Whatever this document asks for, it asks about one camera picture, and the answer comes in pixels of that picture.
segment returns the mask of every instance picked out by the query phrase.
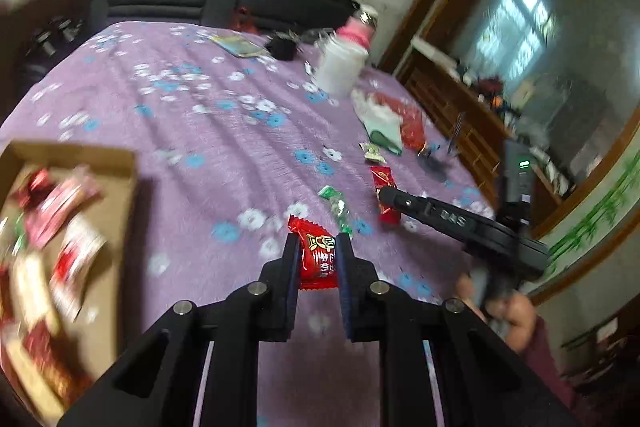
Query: hand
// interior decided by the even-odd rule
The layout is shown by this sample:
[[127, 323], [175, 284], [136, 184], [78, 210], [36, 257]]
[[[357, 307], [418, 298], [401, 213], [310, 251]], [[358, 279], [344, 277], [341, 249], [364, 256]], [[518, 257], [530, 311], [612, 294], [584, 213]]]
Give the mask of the hand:
[[[456, 297], [486, 322], [486, 317], [472, 301], [475, 293], [476, 289], [471, 277], [467, 274], [460, 276], [458, 282], [456, 282]], [[536, 309], [529, 298], [521, 293], [514, 292], [511, 298], [488, 302], [485, 307], [493, 318], [505, 320], [510, 324], [510, 329], [504, 341], [516, 353], [523, 352], [529, 345], [538, 320]]]

